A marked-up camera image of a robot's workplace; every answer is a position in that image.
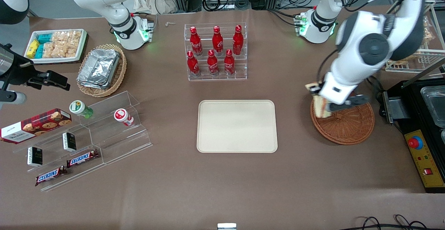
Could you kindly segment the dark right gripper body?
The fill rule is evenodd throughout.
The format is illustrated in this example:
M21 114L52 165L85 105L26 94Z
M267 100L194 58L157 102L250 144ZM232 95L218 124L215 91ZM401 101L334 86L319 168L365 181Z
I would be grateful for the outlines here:
M35 72L31 61L26 60L19 54L11 51L11 45L1 44L1 105L23 104L27 96L22 92L15 92L10 89L11 85L24 85L35 88L35 84L30 83L32 73Z

